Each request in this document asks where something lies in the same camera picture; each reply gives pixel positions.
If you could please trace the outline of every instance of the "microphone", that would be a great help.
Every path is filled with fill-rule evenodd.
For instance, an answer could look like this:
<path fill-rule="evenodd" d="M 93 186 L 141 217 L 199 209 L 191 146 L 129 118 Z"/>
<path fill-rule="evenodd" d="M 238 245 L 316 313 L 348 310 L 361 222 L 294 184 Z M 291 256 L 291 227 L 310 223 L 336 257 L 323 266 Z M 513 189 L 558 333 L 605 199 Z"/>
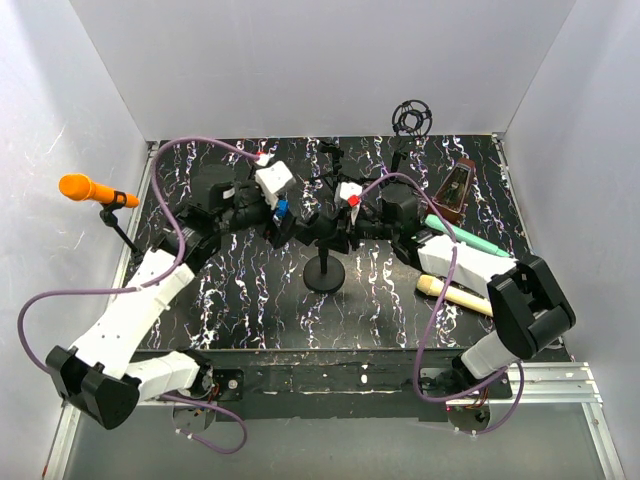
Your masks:
<path fill-rule="evenodd" d="M 416 288 L 426 295 L 437 297 L 442 292 L 444 283 L 442 280 L 432 277 L 431 275 L 421 275 L 418 280 Z M 478 313 L 482 313 L 488 317 L 493 317 L 493 310 L 491 309 L 491 302 L 486 298 L 476 297 L 470 293 L 464 292 L 459 288 L 449 287 L 447 293 L 444 296 L 445 300 L 453 303 L 457 303 L 463 307 L 475 310 Z"/>
<path fill-rule="evenodd" d="M 114 190 L 106 185 L 94 182 L 81 173 L 70 173 L 60 179 L 58 183 L 60 193 L 65 197 L 80 202 L 82 200 L 95 200 L 102 204 L 117 203 L 124 207 L 135 208 L 140 200 L 130 193 Z"/>

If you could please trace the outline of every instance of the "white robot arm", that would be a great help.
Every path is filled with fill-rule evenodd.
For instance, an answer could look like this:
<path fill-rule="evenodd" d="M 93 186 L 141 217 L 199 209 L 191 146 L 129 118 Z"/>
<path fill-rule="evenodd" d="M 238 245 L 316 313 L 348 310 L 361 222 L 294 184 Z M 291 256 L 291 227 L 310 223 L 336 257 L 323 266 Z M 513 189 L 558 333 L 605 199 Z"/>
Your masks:
<path fill-rule="evenodd" d="M 295 183 L 282 162 L 258 170 L 253 182 L 234 180 L 228 167 L 205 167 L 192 182 L 189 202 L 175 213 L 186 242 L 182 263 L 159 283 L 119 295 L 69 349 L 56 346 L 47 356 L 60 396 L 106 429 L 120 425 L 140 401 L 174 390 L 200 398 L 215 386 L 212 366 L 195 351 L 130 362 L 158 316 L 220 249 L 221 237 L 264 223 Z M 166 272 L 177 250 L 176 232 L 165 226 L 127 286 L 139 287 Z"/>
<path fill-rule="evenodd" d="M 428 239 L 417 250 L 422 270 L 447 276 L 453 242 Z M 457 244 L 453 280 L 491 301 L 495 330 L 453 361 L 436 379 L 447 393 L 468 390 L 516 360 L 528 360 L 575 324 L 575 314 L 539 257 L 497 257 Z"/>

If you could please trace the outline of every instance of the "blue part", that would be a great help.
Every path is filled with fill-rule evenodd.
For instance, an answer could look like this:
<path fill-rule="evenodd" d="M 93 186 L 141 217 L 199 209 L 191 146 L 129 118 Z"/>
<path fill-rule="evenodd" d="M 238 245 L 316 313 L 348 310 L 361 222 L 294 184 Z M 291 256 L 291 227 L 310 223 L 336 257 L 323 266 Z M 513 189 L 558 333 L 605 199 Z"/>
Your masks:
<path fill-rule="evenodd" d="M 286 200 L 278 200 L 278 204 L 276 205 L 275 216 L 278 218 L 282 218 L 286 215 L 287 210 L 289 210 L 289 202 Z"/>

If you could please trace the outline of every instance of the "gray floor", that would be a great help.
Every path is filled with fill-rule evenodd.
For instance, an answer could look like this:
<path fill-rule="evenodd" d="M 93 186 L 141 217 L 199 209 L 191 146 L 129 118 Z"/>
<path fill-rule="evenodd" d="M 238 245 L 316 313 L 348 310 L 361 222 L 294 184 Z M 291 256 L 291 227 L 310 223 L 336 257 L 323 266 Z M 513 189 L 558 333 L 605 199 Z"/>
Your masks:
<path fill-rule="evenodd" d="M 65 478 L 604 478 L 579 404 L 521 405 L 477 439 L 411 419 L 250 421 L 247 445 L 232 456 L 176 435 L 171 413 L 139 407 L 110 432 L 83 415 Z M 240 430 L 214 423 L 204 436 L 231 446 Z"/>

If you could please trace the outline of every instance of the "cable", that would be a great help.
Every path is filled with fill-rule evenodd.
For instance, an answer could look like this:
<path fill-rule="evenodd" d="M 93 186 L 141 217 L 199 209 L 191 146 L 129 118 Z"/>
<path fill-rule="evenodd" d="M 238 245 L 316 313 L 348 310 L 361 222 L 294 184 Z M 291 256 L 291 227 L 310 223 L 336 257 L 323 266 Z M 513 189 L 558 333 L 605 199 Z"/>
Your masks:
<path fill-rule="evenodd" d="M 495 425 L 491 425 L 490 427 L 487 427 L 484 430 L 480 430 L 480 431 L 475 432 L 477 435 L 482 435 L 482 434 L 485 434 L 485 433 L 491 433 L 494 430 L 497 430 L 502 425 L 504 425 L 505 422 L 507 420 L 509 420 L 509 418 L 511 418 L 511 415 L 513 415 L 513 413 L 516 411 L 516 408 L 518 408 L 518 405 L 520 404 L 520 400 L 522 399 L 522 394 L 524 393 L 524 368 L 522 368 L 522 362 L 521 361 L 516 362 L 516 366 L 518 367 L 518 370 L 520 371 L 520 385 L 518 386 L 518 393 L 516 394 L 516 398 L 513 400 L 513 404 L 511 405 L 511 408 L 509 408 L 507 413 L 505 413 L 504 417 L 502 417 L 500 420 L 498 420 L 498 422 L 496 422 Z M 473 435 L 474 432 L 465 432 L 465 433 Z"/>
<path fill-rule="evenodd" d="M 253 161 L 257 161 L 260 159 L 259 155 L 245 152 L 244 150 L 240 150 L 239 148 L 236 148 L 233 145 L 229 145 L 228 143 L 221 142 L 220 140 L 216 140 L 214 138 L 206 138 L 206 137 L 178 138 L 165 143 L 158 149 L 155 156 L 151 160 L 151 168 L 150 168 L 151 188 L 153 189 L 153 193 L 156 196 L 156 199 L 158 200 L 158 204 L 160 205 L 162 212 L 167 217 L 167 220 L 169 220 L 169 223 L 171 224 L 171 226 L 176 232 L 176 235 L 178 237 L 178 255 L 176 255 L 176 259 L 174 260 L 173 264 L 167 269 L 167 271 L 149 280 L 148 282 L 145 282 L 142 285 L 140 285 L 140 287 L 142 288 L 150 287 L 167 278 L 169 275 L 173 273 L 173 271 L 176 268 L 178 268 L 180 263 L 182 263 L 182 259 L 184 258 L 184 251 L 185 251 L 184 235 L 180 230 L 180 225 L 178 225 L 178 221 L 175 219 L 175 217 L 171 213 L 171 210 L 169 209 L 169 206 L 167 205 L 167 202 L 162 197 L 162 191 L 160 190 L 160 186 L 158 185 L 157 173 L 158 173 L 158 160 L 160 159 L 160 157 L 162 157 L 162 155 L 168 152 L 175 145 L 179 145 L 180 143 L 189 143 L 189 142 L 209 143 L 209 144 L 217 145 L 222 148 L 226 148 L 227 150 L 233 153 L 244 155 Z M 40 359 L 35 355 L 35 353 L 33 353 L 33 350 L 29 346 L 29 342 L 27 341 L 27 338 L 24 333 L 24 318 L 25 318 L 25 315 L 27 314 L 27 310 L 29 310 L 29 308 L 37 301 L 42 300 L 44 298 L 48 298 L 48 297 L 59 297 L 59 296 L 67 296 L 67 295 L 119 295 L 122 293 L 133 293 L 138 290 L 139 290 L 139 287 L 95 288 L 95 289 L 50 290 L 48 292 L 42 292 L 37 294 L 31 297 L 29 300 L 27 300 L 25 304 L 22 306 L 22 308 L 20 309 L 20 313 L 18 313 L 18 322 L 17 322 L 18 337 L 20 338 L 20 343 L 22 344 L 22 348 L 24 349 L 25 353 L 27 354 L 29 359 L 34 363 L 36 367 L 38 367 L 40 370 L 42 370 L 45 373 L 49 373 L 47 366 L 40 361 Z"/>
<path fill-rule="evenodd" d="M 231 417 L 233 420 L 235 420 L 238 423 L 238 425 L 240 425 L 240 428 L 242 428 L 242 440 L 238 445 L 236 445 L 233 448 L 218 447 L 217 445 L 214 445 L 213 443 L 211 443 L 209 440 L 206 440 L 199 435 L 191 433 L 188 430 L 184 430 L 183 428 L 177 429 L 180 433 L 185 435 L 187 438 L 193 439 L 196 442 L 200 442 L 202 445 L 204 445 L 207 448 L 210 448 L 214 452 L 222 453 L 223 455 L 231 455 L 232 453 L 236 453 L 238 450 L 244 447 L 245 443 L 247 443 L 247 438 L 249 437 L 247 424 L 244 422 L 244 420 L 242 420 L 238 415 L 233 413 L 231 410 L 227 410 L 226 408 L 219 407 L 218 405 L 212 405 L 206 402 L 198 402 L 197 400 L 176 397 L 174 395 L 164 394 L 164 395 L 160 395 L 160 398 L 162 400 L 167 400 L 170 402 L 186 403 L 187 405 L 193 405 L 194 407 L 208 408 L 209 410 L 214 410 L 215 412 L 222 413 L 223 415 Z"/>
<path fill-rule="evenodd" d="M 477 410 L 482 407 L 487 399 L 489 398 L 489 387 L 485 387 L 484 390 L 480 391 L 478 396 L 475 398 L 471 405 L 465 405 L 465 409 L 467 410 Z"/>
<path fill-rule="evenodd" d="M 458 247 L 456 246 L 456 234 L 453 231 L 453 229 L 451 228 L 451 225 L 449 224 L 449 222 L 444 219 L 442 214 L 438 211 L 438 209 L 433 204 L 433 202 L 431 201 L 429 196 L 424 192 L 424 190 L 422 190 L 422 188 L 420 188 L 420 186 L 411 177 L 409 177 L 408 175 L 405 175 L 404 173 L 392 172 L 392 173 L 388 173 L 386 175 L 383 175 L 382 177 L 380 177 L 377 180 L 375 180 L 367 188 L 365 188 L 362 191 L 362 193 L 358 196 L 358 198 L 362 199 L 365 195 L 367 195 L 371 190 L 373 190 L 375 187 L 377 187 L 380 183 L 384 182 L 385 180 L 388 180 L 389 178 L 393 178 L 393 177 L 398 177 L 398 178 L 404 179 L 405 181 L 407 181 L 407 183 L 409 183 L 414 188 L 414 190 L 416 192 L 418 192 L 420 194 L 420 196 L 427 202 L 427 205 L 429 205 L 429 207 L 431 207 L 431 210 L 433 210 L 433 212 L 436 214 L 436 216 L 440 219 L 442 224 L 445 226 L 447 232 L 449 233 L 449 237 L 451 238 L 451 241 L 453 242 L 453 248 L 451 249 L 451 264 L 449 265 L 449 272 L 447 273 L 447 277 L 446 277 L 446 279 L 444 281 L 444 286 L 442 287 L 442 291 L 440 292 L 440 295 L 438 295 L 438 298 L 436 299 L 436 304 L 433 307 L 433 311 L 431 312 L 431 316 L 429 317 L 429 321 L 427 322 L 427 326 L 424 329 L 424 335 L 422 336 L 422 339 L 420 340 L 420 343 L 418 344 L 418 350 L 416 352 L 416 359 L 415 359 L 415 363 L 413 364 L 413 391 L 418 396 L 418 398 L 420 400 L 422 400 L 423 402 L 445 403 L 445 402 L 448 402 L 450 400 L 457 400 L 459 398 L 462 398 L 462 397 L 465 397 L 467 395 L 473 394 L 473 392 L 475 392 L 476 390 L 481 390 L 482 388 L 484 388 L 484 387 L 488 386 L 489 384 L 493 383 L 504 372 L 507 371 L 507 367 L 503 367 L 500 370 L 494 372 L 492 375 L 487 377 L 485 380 L 480 382 L 478 385 L 474 385 L 472 388 L 470 388 L 468 390 L 465 390 L 463 392 L 460 392 L 460 393 L 456 393 L 454 395 L 447 395 L 447 396 L 443 396 L 443 397 L 430 397 L 429 395 L 425 395 L 424 393 L 422 393 L 422 390 L 420 388 L 420 367 L 422 365 L 422 356 L 424 355 L 424 350 L 425 350 L 426 345 L 427 345 L 429 332 L 431 331 L 431 329 L 435 325 L 436 316 L 438 314 L 438 311 L 440 310 L 440 307 L 442 306 L 442 303 L 444 301 L 444 297 L 445 297 L 445 295 L 447 293 L 447 289 L 449 288 L 449 285 L 451 284 L 451 280 L 453 279 L 453 273 L 455 271 L 456 261 L 458 259 Z M 513 411 L 515 411 L 516 407 L 518 406 L 518 403 L 520 402 L 520 397 L 522 396 L 521 392 L 522 392 L 523 389 L 524 389 L 524 373 L 522 373 L 520 375 L 519 395 L 516 396 L 516 399 L 514 401 L 513 407 L 511 408 L 511 410 L 509 410 L 507 415 L 505 415 L 505 418 L 502 419 L 500 422 L 498 422 L 498 424 L 496 424 L 496 425 L 498 425 L 498 426 L 502 425 L 511 416 Z"/>
<path fill-rule="evenodd" d="M 260 158 L 258 155 L 254 155 L 253 153 L 245 152 L 243 150 L 240 150 L 239 148 L 234 147 L 233 145 L 229 145 L 228 143 L 221 142 L 220 140 L 216 140 L 214 138 L 206 138 L 206 137 L 178 138 L 178 139 L 171 140 L 170 142 L 165 143 L 164 145 L 162 145 L 158 149 L 158 151 L 156 152 L 155 156 L 151 160 L 151 168 L 150 168 L 150 170 L 151 170 L 151 188 L 153 189 L 153 193 L 156 196 L 156 199 L 158 200 L 158 204 L 160 205 L 160 209 L 165 214 L 165 216 L 167 217 L 167 220 L 169 221 L 169 223 L 173 227 L 174 231 L 176 232 L 176 235 L 178 237 L 178 254 L 176 255 L 176 259 L 174 260 L 173 264 L 167 269 L 167 271 L 165 271 L 164 273 L 158 275 L 157 277 L 149 280 L 148 282 L 145 282 L 142 285 L 140 285 L 140 287 L 142 287 L 142 288 L 147 288 L 147 287 L 150 287 L 150 286 L 155 285 L 157 283 L 160 283 L 162 280 L 164 280 L 169 275 L 171 275 L 176 268 L 178 268 L 178 266 L 182 263 L 182 259 L 184 258 L 184 251 L 185 251 L 184 235 L 183 235 L 182 231 L 180 230 L 180 225 L 178 224 L 178 221 L 176 220 L 176 218 L 171 213 L 171 210 L 169 209 L 169 205 L 167 205 L 167 202 L 164 200 L 164 198 L 162 196 L 162 191 L 160 190 L 160 186 L 158 185 L 158 161 L 162 157 L 162 155 L 164 155 L 166 152 L 168 152 L 175 145 L 179 145 L 180 143 L 189 143 L 189 142 L 201 142 L 201 143 L 209 143 L 209 144 L 212 144 L 212 145 L 217 145 L 219 147 L 226 148 L 227 150 L 229 150 L 229 151 L 231 151 L 233 153 L 237 153 L 239 155 L 244 155 L 247 158 L 249 158 L 251 160 L 254 160 L 254 161 L 257 161 Z M 29 343 L 27 342 L 27 338 L 26 338 L 25 333 L 24 333 L 24 318 L 25 318 L 25 315 L 27 314 L 27 310 L 29 310 L 31 305 L 36 303 L 38 300 L 42 300 L 43 298 L 58 297 L 58 296 L 63 296 L 63 295 L 64 296 L 66 296 L 66 295 L 116 295 L 116 294 L 119 295 L 119 294 L 122 294 L 122 293 L 133 293 L 133 292 L 138 291 L 138 289 L 139 289 L 139 287 L 97 288 L 97 289 L 77 289 L 77 290 L 50 290 L 48 292 L 39 293 L 38 295 L 35 295 L 35 296 L 31 297 L 23 305 L 22 309 L 20 309 L 20 313 L 18 314 L 18 322 L 17 322 L 18 337 L 20 338 L 20 343 L 22 344 L 22 348 L 24 348 L 25 353 L 27 354 L 29 359 L 35 364 L 36 367 L 38 367 L 40 370 L 42 370 L 45 373 L 49 373 L 48 369 L 47 369 L 47 366 L 40 361 L 40 359 L 35 355 L 35 353 L 33 353 L 33 350 L 29 346 Z M 201 437 L 198 437 L 197 435 L 193 435 L 192 433 L 190 433 L 190 432 L 188 432 L 186 430 L 180 429 L 181 433 L 183 433 L 184 435 L 189 436 L 190 438 L 195 439 L 196 441 L 202 443 L 203 445 L 205 445 L 206 447 L 210 448 L 211 450 L 216 451 L 218 453 L 231 454 L 231 453 L 235 453 L 238 450 L 240 450 L 244 446 L 244 444 L 246 443 L 247 435 L 248 435 L 247 426 L 244 423 L 244 421 L 238 415 L 236 415 L 235 413 L 233 413 L 233 412 L 231 412 L 229 410 L 226 410 L 226 409 L 224 409 L 222 407 L 218 407 L 216 405 L 210 405 L 208 403 L 197 402 L 197 401 L 194 401 L 194 400 L 181 399 L 181 398 L 174 397 L 174 396 L 171 396 L 171 395 L 163 395 L 162 398 L 164 398 L 166 400 L 180 401 L 180 402 L 183 402 L 183 403 L 189 403 L 191 405 L 200 406 L 202 408 L 209 408 L 209 409 L 212 409 L 212 410 L 216 410 L 216 411 L 218 411 L 218 412 L 220 412 L 220 413 L 222 413 L 224 415 L 228 415 L 229 417 L 233 418 L 236 422 L 238 422 L 240 424 L 240 427 L 242 427 L 242 431 L 244 433 L 244 436 L 242 438 L 242 442 L 240 442 L 240 444 L 237 447 L 232 448 L 232 449 L 225 449 L 225 448 L 217 447 L 216 445 L 212 444 L 208 440 L 205 440 L 205 439 L 203 439 Z"/>

